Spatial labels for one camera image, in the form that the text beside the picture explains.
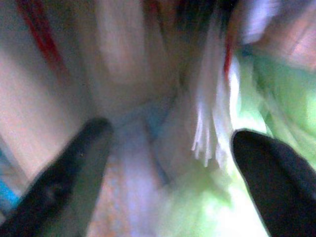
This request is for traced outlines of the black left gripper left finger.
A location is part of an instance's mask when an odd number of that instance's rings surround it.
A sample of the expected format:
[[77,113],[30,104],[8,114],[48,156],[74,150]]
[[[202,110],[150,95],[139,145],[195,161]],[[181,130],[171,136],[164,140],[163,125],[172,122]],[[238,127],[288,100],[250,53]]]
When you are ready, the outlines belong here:
[[114,129],[93,118],[43,169],[0,226],[2,237],[85,237]]

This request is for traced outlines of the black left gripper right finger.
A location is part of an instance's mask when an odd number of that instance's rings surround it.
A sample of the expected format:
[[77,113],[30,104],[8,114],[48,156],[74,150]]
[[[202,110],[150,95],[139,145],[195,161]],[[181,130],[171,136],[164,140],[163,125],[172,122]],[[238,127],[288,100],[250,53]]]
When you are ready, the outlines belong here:
[[316,171],[285,142],[251,130],[231,138],[233,158],[272,237],[316,235]]

